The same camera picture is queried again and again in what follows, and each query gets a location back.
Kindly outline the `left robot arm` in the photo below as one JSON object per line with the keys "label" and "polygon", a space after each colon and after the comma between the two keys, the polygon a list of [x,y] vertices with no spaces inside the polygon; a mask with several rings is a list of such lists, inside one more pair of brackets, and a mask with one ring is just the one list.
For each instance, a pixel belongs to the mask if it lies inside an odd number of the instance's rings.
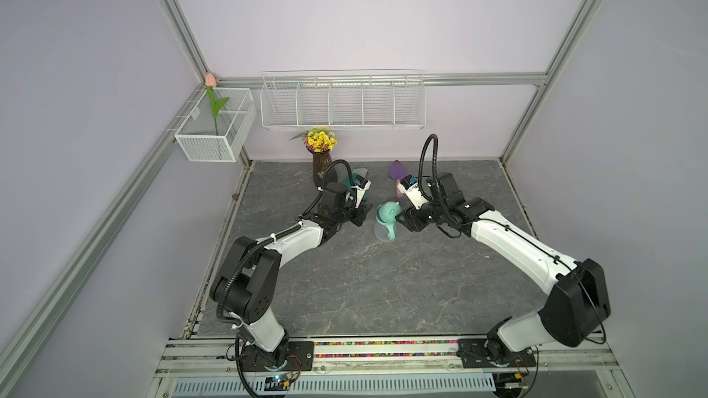
{"label": "left robot arm", "polygon": [[336,160],[324,171],[315,200],[293,226],[232,243],[209,297],[216,303],[216,319],[230,325],[240,339],[236,359],[253,357],[267,370],[288,365],[289,334],[271,309],[280,269],[327,243],[343,225],[362,226],[372,209],[365,201],[370,188],[370,180],[356,177],[346,160]]}

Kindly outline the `mint green bottle cap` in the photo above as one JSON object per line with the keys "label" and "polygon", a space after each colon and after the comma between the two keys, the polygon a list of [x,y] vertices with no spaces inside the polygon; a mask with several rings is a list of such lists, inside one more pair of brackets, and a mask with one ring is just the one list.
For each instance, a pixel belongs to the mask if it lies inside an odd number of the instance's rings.
{"label": "mint green bottle cap", "polygon": [[394,225],[396,217],[401,213],[400,202],[386,202],[377,208],[376,218],[383,225]]}

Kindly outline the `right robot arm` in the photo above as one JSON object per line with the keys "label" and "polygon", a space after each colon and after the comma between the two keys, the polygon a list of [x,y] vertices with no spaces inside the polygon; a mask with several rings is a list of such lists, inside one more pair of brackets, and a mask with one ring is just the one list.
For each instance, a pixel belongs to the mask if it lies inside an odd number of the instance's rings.
{"label": "right robot arm", "polygon": [[438,136],[429,135],[418,173],[398,184],[411,206],[396,215],[396,222],[411,232],[434,225],[450,239],[474,239],[521,270],[547,297],[537,311],[498,322],[473,356],[505,367],[535,346],[558,343],[577,348],[591,342],[593,333],[604,333],[611,307],[603,267],[554,250],[487,201],[464,197],[455,177],[438,171],[438,145]]}

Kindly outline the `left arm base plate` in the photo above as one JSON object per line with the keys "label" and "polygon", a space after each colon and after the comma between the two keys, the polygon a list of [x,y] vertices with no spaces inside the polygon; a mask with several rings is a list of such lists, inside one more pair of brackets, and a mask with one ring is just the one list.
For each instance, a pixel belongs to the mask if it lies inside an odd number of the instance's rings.
{"label": "left arm base plate", "polygon": [[256,345],[240,347],[239,360],[246,372],[311,371],[315,361],[315,344],[310,340],[281,343],[274,352]]}

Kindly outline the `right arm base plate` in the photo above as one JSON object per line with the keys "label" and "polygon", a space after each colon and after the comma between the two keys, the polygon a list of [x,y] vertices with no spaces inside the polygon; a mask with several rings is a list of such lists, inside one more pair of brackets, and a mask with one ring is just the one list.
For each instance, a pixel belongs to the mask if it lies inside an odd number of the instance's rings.
{"label": "right arm base plate", "polygon": [[511,352],[498,341],[487,338],[461,338],[457,344],[457,357],[465,369],[535,368],[537,365],[531,348]]}

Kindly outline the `clear plastic baby bottle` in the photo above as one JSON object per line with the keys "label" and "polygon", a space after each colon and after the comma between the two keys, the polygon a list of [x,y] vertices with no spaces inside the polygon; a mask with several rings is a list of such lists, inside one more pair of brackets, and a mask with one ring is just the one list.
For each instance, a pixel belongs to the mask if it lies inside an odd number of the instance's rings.
{"label": "clear plastic baby bottle", "polygon": [[395,226],[376,220],[374,224],[374,235],[379,241],[394,241],[396,239]]}

